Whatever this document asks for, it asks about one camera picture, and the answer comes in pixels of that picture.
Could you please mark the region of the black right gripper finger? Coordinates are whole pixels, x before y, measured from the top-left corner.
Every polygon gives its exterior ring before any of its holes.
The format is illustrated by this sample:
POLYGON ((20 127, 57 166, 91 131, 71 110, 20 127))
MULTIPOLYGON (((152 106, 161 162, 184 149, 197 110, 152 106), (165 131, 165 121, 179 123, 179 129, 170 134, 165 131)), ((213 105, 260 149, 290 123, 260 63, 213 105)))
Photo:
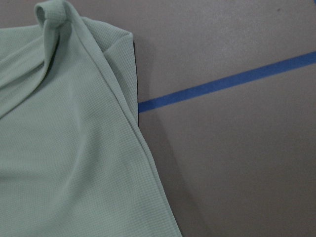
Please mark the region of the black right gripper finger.
POLYGON ((136 117, 137 117, 137 126, 139 126, 139 93, 138 93, 138 70, 137 70, 137 58, 136 58, 136 45, 133 40, 133 51, 134 51, 134 61, 135 61, 135 72, 136 72, 136 117))

